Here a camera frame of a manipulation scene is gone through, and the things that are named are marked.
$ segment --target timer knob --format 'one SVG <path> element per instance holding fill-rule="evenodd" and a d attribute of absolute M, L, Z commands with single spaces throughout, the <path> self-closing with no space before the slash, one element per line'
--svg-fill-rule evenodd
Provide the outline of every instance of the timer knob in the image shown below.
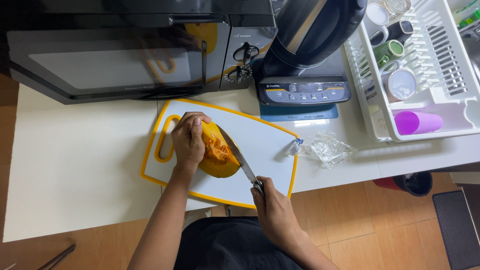
<path fill-rule="evenodd" d="M 237 68 L 234 71 L 228 74 L 228 78 L 232 81 L 236 81 L 237 84 L 239 84 L 248 75 L 250 75 L 250 72 L 248 70 L 237 66 Z"/>
<path fill-rule="evenodd" d="M 245 42 L 241 48 L 233 53 L 233 58 L 238 62 L 243 62 L 243 65 L 250 64 L 250 60 L 258 55 L 258 48 Z"/>

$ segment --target hand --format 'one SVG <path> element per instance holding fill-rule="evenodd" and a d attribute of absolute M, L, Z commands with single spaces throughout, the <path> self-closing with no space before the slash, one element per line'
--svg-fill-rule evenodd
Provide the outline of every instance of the hand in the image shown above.
<path fill-rule="evenodd" d="M 287 254 L 298 245 L 309 241 L 300 229 L 290 199 L 275 189 L 271 178 L 257 176 L 264 184 L 265 199 L 255 188 L 251 189 L 258 210 L 258 221 L 265 235 Z"/>
<path fill-rule="evenodd" d="M 186 112 L 173 129 L 172 141 L 177 166 L 196 170 L 204 158 L 205 144 L 202 141 L 202 121 L 210 123 L 211 118 L 203 112 Z"/>

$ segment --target plastic wrap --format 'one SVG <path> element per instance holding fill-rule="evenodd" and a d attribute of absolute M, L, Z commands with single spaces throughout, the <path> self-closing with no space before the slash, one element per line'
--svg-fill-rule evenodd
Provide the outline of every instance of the plastic wrap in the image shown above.
<path fill-rule="evenodd" d="M 321 160 L 327 168 L 333 169 L 357 151 L 333 132 L 320 131 L 316 137 L 318 138 L 312 138 L 312 140 L 295 140 L 285 154 L 290 157 L 299 155 Z"/>

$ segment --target person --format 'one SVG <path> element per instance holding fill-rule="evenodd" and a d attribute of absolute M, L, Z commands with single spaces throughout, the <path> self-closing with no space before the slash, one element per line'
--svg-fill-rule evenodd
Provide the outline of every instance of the person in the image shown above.
<path fill-rule="evenodd" d="M 306 269 L 338 270 L 299 227 L 290 200 L 263 181 L 265 199 L 251 189 L 258 217 L 210 217 L 182 232 L 190 183 L 203 159 L 202 112 L 187 112 L 171 136 L 177 156 L 128 270 Z"/>

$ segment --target white countertop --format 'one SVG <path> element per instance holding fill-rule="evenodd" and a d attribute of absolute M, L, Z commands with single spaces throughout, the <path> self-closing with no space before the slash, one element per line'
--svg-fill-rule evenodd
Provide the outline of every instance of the white countertop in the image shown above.
<path fill-rule="evenodd" d="M 259 116 L 253 86 L 193 99 Z M 139 176 L 163 102 L 62 105 L 20 86 L 4 242 L 149 217 L 161 187 Z M 330 120 L 277 122 L 300 138 L 330 130 L 359 149 L 333 170 L 299 157 L 293 192 L 480 161 L 480 135 L 389 145 L 369 139 L 356 93 Z M 190 198 L 187 210 L 216 204 Z"/>

